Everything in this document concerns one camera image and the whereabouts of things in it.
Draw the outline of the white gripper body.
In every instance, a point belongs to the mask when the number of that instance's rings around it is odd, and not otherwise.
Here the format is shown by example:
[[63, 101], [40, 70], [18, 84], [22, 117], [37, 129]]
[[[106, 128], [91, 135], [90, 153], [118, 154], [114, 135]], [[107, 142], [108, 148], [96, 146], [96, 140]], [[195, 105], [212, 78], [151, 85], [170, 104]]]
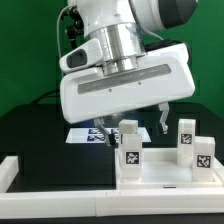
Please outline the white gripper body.
[[60, 84], [62, 112], [71, 124], [187, 98], [195, 91], [185, 44], [150, 51], [138, 68], [111, 76], [99, 67], [66, 75]]

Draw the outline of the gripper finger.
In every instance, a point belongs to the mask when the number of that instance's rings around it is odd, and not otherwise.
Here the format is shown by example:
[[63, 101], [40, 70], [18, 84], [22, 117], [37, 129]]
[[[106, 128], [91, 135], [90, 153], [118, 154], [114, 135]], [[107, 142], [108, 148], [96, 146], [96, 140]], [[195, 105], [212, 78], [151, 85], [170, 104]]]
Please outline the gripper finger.
[[114, 146], [116, 144], [115, 133], [114, 131], [109, 132], [106, 129], [103, 117], [95, 118], [94, 125], [103, 134], [107, 146]]
[[169, 104], [167, 102], [158, 105], [161, 112], [159, 122], [156, 124], [156, 132], [158, 135], [166, 135], [168, 133], [168, 126], [166, 120], [169, 114]]

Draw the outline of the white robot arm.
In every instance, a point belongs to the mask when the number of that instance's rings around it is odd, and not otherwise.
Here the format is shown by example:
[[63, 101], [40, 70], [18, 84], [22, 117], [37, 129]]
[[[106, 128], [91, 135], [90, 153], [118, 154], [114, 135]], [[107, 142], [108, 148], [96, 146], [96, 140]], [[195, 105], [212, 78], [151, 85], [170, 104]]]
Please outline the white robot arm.
[[92, 119], [112, 145], [105, 116], [156, 105], [162, 112], [157, 130], [165, 134], [168, 103], [191, 96], [195, 85], [187, 45], [155, 32], [188, 22], [197, 5], [198, 0], [68, 0], [85, 43], [59, 61], [65, 120]]

